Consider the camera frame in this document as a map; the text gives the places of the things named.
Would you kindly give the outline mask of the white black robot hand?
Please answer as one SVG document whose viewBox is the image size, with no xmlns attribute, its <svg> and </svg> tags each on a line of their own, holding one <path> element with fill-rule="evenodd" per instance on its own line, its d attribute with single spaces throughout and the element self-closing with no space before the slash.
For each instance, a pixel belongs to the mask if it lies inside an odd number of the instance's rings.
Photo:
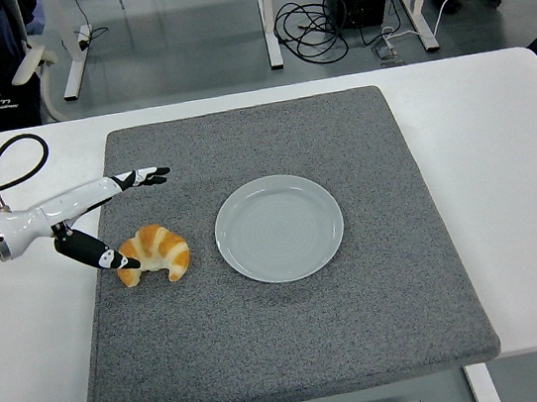
<svg viewBox="0 0 537 402">
<path fill-rule="evenodd" d="M 82 264 L 112 270 L 140 267 L 137 259 L 115 251 L 70 224 L 131 187 L 165 183 L 169 173 L 169 168 L 156 166 L 100 177 L 27 210 L 0 211 L 0 259 L 17 258 L 34 240 L 50 237 L 58 253 Z"/>
</svg>

